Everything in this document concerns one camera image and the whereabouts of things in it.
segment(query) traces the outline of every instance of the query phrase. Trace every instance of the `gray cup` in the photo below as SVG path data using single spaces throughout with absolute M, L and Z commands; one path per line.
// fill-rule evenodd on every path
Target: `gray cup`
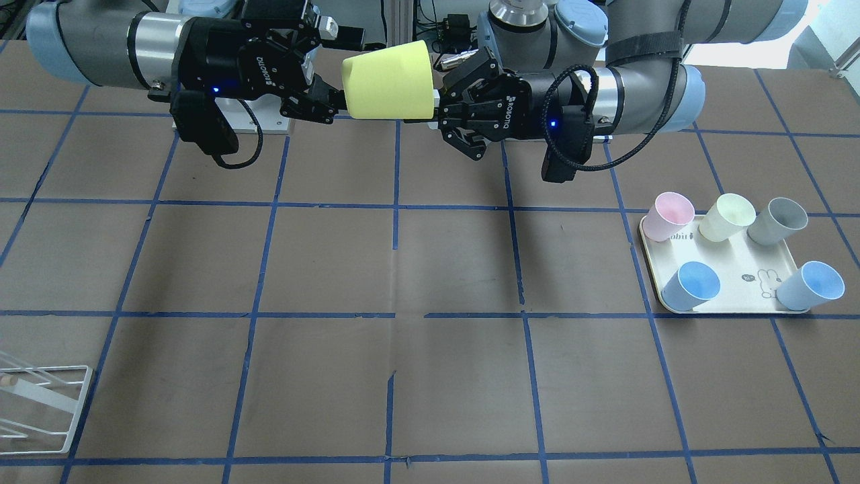
M 792 233 L 800 232 L 809 223 L 806 210 L 794 200 L 774 198 L 750 225 L 746 234 L 761 245 L 778 244 Z

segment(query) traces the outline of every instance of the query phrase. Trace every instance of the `coiled black cable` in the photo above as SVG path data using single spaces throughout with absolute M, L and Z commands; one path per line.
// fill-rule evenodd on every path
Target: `coiled black cable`
M 687 21 L 687 12 L 690 10 L 690 3 L 692 0 L 684 0 L 684 3 L 681 5 L 681 10 L 678 18 L 678 31 L 681 33 L 681 36 L 684 36 L 684 26 Z M 550 103 L 552 101 L 552 94 L 558 89 L 558 86 L 564 81 L 564 79 L 569 76 L 574 71 L 591 71 L 589 74 L 592 77 L 592 85 L 591 89 L 588 90 L 588 98 L 593 97 L 597 98 L 597 88 L 598 85 L 595 82 L 595 78 L 597 77 L 596 73 L 594 73 L 593 69 L 587 65 L 572 65 L 568 69 L 565 69 L 564 72 L 556 78 L 556 81 L 550 85 L 550 88 L 546 91 L 544 95 L 544 108 L 541 111 L 541 123 L 543 124 L 544 129 L 544 139 L 546 140 L 547 146 L 552 150 L 552 152 L 562 161 L 562 163 L 566 164 L 570 168 L 574 168 L 580 171 L 602 171 L 609 170 L 610 168 L 614 168 L 621 163 L 627 161 L 632 158 L 638 152 L 642 150 L 653 138 L 654 136 L 666 125 L 669 117 L 669 109 L 672 107 L 672 99 L 675 96 L 675 84 L 678 82 L 678 71 L 681 66 L 681 59 L 673 59 L 672 61 L 672 71 L 669 74 L 669 85 L 666 87 L 666 94 L 663 98 L 663 110 L 660 112 L 660 117 L 657 118 L 657 122 L 654 124 L 654 127 L 651 128 L 651 131 L 645 135 L 645 139 L 642 140 L 638 145 L 636 145 L 632 150 L 624 154 L 622 157 L 611 161 L 610 163 L 604 164 L 581 164 L 576 163 L 574 160 L 570 159 L 567 155 L 562 153 L 562 151 L 556 145 L 556 142 L 550 136 L 550 125 L 547 120 L 547 113 L 550 110 Z M 586 102 L 586 111 L 587 113 L 591 113 L 592 110 L 588 107 L 588 102 Z
M 257 149 L 248 161 L 236 164 L 227 164 L 224 162 L 224 159 L 221 158 L 221 155 L 212 155 L 212 159 L 215 160 L 215 164 L 221 168 L 225 168 L 226 170 L 238 170 L 240 168 L 245 168 L 246 166 L 251 166 L 260 157 L 260 153 L 263 151 L 263 128 L 260 126 L 260 122 L 257 120 L 257 117 L 254 116 L 254 111 L 251 110 L 251 107 L 247 102 L 242 99 L 237 99 L 237 101 L 239 101 L 239 104 L 242 104 L 242 107 L 248 111 L 248 115 L 251 116 L 251 121 L 253 121 L 254 126 L 257 127 Z

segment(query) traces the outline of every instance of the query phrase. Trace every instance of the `black velcro strap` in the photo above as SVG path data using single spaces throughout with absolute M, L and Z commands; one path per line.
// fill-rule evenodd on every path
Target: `black velcro strap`
M 681 59 L 684 39 L 677 30 L 619 40 L 606 48 L 606 65 L 613 67 L 645 59 Z

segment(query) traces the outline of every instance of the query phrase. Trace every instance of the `pink cup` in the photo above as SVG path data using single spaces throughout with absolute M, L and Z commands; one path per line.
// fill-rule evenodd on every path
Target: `pink cup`
M 696 209 L 687 197 L 667 191 L 659 194 L 642 221 L 642 232 L 654 242 L 662 242 L 680 232 L 696 217 Z

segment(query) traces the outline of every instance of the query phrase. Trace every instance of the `tiled table surface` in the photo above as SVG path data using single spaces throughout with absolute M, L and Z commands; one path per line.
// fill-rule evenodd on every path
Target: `tiled table surface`
M 72 452 L 0 482 L 860 481 L 860 107 L 824 72 L 702 68 L 696 125 L 550 185 L 541 143 L 351 119 L 224 171 L 0 46 L 2 345 L 97 370 Z M 636 235 L 669 189 L 796 199 L 845 297 L 669 314 Z

